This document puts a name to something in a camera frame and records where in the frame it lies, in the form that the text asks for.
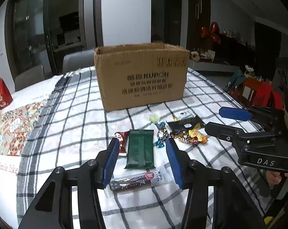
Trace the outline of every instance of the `green snack package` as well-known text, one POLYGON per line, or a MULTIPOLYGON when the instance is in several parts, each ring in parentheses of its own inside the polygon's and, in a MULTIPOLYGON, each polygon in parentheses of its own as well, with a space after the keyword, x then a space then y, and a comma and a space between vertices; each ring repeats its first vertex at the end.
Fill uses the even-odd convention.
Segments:
POLYGON ((154 169, 153 130, 130 130, 125 169, 154 169))

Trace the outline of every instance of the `metal bolt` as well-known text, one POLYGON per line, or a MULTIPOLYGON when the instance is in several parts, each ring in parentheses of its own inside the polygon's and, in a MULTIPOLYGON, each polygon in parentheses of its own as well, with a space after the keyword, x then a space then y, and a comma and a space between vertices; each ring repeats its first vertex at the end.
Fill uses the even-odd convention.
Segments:
POLYGON ((230 173, 232 170, 229 167, 224 167, 223 171, 226 173, 230 173))
POLYGON ((88 161, 88 165, 93 166, 96 164, 96 160, 95 159, 91 159, 88 161))
POLYGON ((56 170, 55 170, 55 172, 56 172, 57 174, 61 173, 61 167, 57 167, 56 170))
POLYGON ((190 162, 189 162, 190 165, 192 166, 195 166, 196 165, 196 160, 192 159, 190 162))

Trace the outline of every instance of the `red snack package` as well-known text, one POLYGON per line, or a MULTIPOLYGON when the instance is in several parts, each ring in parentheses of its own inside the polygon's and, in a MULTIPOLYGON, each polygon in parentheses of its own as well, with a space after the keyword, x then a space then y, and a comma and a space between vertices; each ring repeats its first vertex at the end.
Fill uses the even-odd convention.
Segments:
POLYGON ((12 102, 12 96, 2 78, 0 78, 0 109, 7 107, 12 102))
POLYGON ((127 155, 125 146, 126 146, 126 141, 127 141, 128 135, 129 135, 129 131, 126 131, 126 132, 119 132, 118 131, 114 134, 114 136, 119 141, 119 155, 121 155, 121 156, 127 155))

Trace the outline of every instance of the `dark wooden door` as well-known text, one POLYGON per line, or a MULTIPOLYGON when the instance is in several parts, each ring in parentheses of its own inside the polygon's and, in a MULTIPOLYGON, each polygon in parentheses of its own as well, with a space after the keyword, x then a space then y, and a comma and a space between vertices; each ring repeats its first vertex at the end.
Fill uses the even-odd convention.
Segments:
POLYGON ((201 27, 210 28, 211 0, 189 0, 186 48, 197 50, 201 42, 201 27))
POLYGON ((164 0, 164 42, 180 45, 182 0, 164 0))

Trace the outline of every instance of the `brown cardboard box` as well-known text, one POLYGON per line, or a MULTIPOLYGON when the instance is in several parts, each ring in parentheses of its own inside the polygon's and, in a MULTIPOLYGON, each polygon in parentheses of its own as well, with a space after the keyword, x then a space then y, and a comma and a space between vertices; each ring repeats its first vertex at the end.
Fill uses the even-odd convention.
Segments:
POLYGON ((181 99, 189 51, 151 43, 99 47, 94 62, 106 111, 181 99))

